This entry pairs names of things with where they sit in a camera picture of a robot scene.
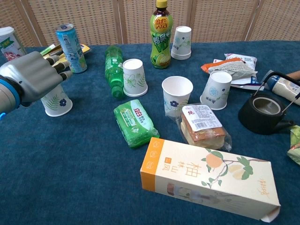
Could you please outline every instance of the green soap package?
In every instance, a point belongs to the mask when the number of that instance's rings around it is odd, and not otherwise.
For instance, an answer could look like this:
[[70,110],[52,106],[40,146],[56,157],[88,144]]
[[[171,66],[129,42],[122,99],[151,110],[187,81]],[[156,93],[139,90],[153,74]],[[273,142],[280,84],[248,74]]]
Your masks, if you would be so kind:
[[300,165],[300,127],[297,125],[291,129],[291,148],[287,155]]
[[130,148],[148,143],[151,137],[159,138],[158,131],[138,99],[119,105],[113,112]]

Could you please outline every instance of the woven screen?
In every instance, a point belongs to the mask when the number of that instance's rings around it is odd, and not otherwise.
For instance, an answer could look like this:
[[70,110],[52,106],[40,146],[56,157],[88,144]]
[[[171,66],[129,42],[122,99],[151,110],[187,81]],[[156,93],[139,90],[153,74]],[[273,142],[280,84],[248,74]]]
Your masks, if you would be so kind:
[[262,1],[250,40],[300,40],[300,1]]
[[[171,42],[175,28],[187,24],[191,0],[170,0],[167,10],[173,17]],[[124,20],[128,43],[150,43],[150,18],[156,10],[155,0],[123,0]]]
[[197,0],[192,41],[242,41],[257,3],[256,0]]
[[30,31],[20,16],[14,1],[4,0],[0,4],[0,15],[0,27],[13,27],[24,46],[35,46]]
[[59,43],[55,28],[63,23],[75,26],[81,43],[103,45],[118,42],[112,1],[29,0],[29,3],[48,45]]

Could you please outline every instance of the blue carpet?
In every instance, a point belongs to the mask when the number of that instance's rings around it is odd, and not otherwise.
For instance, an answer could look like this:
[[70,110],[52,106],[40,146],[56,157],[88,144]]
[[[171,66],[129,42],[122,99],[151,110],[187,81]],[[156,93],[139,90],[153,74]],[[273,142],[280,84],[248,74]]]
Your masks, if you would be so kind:
[[[120,45],[124,60],[144,63],[148,93],[138,99],[152,118],[161,138],[182,142],[175,123],[164,114],[161,82],[182,75],[194,84],[189,103],[199,102],[208,75],[200,70],[224,53],[257,57],[261,80],[269,69],[282,73],[300,70],[300,42],[257,41],[192,44],[188,60],[172,59],[169,68],[155,69],[151,45]],[[130,149],[115,121],[117,101],[104,78],[104,51],[91,46],[88,69],[62,84],[73,101],[66,115],[51,118],[41,101],[8,114],[0,121],[0,224],[264,224],[247,217],[178,200],[142,189],[139,170],[147,149]],[[29,48],[28,52],[43,48]],[[0,56],[0,65],[5,62]],[[282,205],[274,225],[300,221],[300,167],[286,152],[290,132],[256,135],[238,121],[239,109],[252,91],[231,88],[228,106],[215,114],[232,136],[232,153],[272,162]],[[292,105],[286,119],[300,124],[300,107]]]

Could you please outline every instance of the teapot spout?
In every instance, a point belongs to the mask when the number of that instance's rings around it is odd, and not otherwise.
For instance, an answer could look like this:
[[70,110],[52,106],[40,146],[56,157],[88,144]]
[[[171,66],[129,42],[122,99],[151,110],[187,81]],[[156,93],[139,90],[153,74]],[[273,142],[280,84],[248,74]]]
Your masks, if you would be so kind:
[[273,132],[277,132],[281,129],[284,129],[284,128],[288,128],[288,127],[291,127],[291,126],[294,126],[296,125],[294,121],[292,120],[282,120],[280,121],[275,127],[274,127],[274,130]]

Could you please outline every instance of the robotic hand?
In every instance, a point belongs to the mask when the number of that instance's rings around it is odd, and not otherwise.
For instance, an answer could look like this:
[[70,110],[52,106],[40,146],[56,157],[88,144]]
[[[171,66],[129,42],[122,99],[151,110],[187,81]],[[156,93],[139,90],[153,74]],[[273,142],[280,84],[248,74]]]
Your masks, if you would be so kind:
[[58,56],[46,60],[39,52],[31,52],[0,67],[0,120],[19,105],[29,106],[68,79],[71,71],[59,73],[68,62],[52,65]]

